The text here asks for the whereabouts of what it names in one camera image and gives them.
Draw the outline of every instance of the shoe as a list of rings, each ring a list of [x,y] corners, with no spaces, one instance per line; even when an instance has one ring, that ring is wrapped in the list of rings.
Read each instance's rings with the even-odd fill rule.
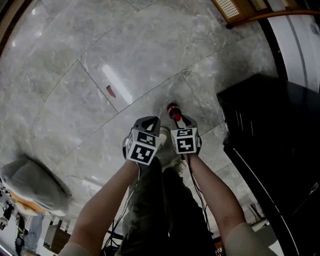
[[[173,159],[170,163],[164,165],[162,167],[162,172],[165,171],[167,168],[172,168],[175,172],[177,172],[180,176],[182,175],[183,171],[188,167],[187,161],[182,160],[181,157],[177,157]]]
[[[168,127],[165,126],[161,126],[160,127],[160,134],[159,134],[159,138],[161,140],[161,144],[157,150],[157,152],[159,152],[165,145],[167,139],[170,137],[170,130]]]

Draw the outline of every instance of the marble floor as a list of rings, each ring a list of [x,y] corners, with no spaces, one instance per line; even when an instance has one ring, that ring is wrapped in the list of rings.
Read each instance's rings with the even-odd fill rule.
[[[197,121],[201,158],[254,222],[256,199],[223,152],[216,93],[256,73],[277,76],[259,23],[228,30],[210,0],[34,0],[0,58],[0,165],[26,154],[64,181],[104,184],[135,120],[171,127],[176,102]],[[69,182],[75,219],[95,192]]]

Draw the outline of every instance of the black cabinet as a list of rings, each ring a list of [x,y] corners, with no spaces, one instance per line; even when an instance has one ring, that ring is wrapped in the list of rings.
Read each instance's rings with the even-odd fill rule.
[[[320,94],[257,74],[217,97],[228,128],[224,151],[259,201],[284,254],[317,255]]]

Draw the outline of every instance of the beige sleeve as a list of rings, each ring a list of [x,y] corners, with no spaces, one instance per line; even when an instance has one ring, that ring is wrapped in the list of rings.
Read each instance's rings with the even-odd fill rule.
[[[228,256],[277,256],[260,242],[248,223],[241,223],[231,230],[224,248]]]
[[[91,256],[91,254],[82,245],[75,242],[68,242],[58,256]]]

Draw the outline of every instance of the forearm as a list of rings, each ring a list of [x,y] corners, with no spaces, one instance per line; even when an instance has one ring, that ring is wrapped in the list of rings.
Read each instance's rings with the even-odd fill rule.
[[[190,155],[190,165],[224,240],[236,225],[246,222],[244,212],[230,188],[196,154]]]
[[[126,191],[138,173],[139,168],[135,162],[125,161],[117,173],[83,207],[69,241],[85,245],[94,254],[99,253]],[[88,237],[92,241],[83,241]]]

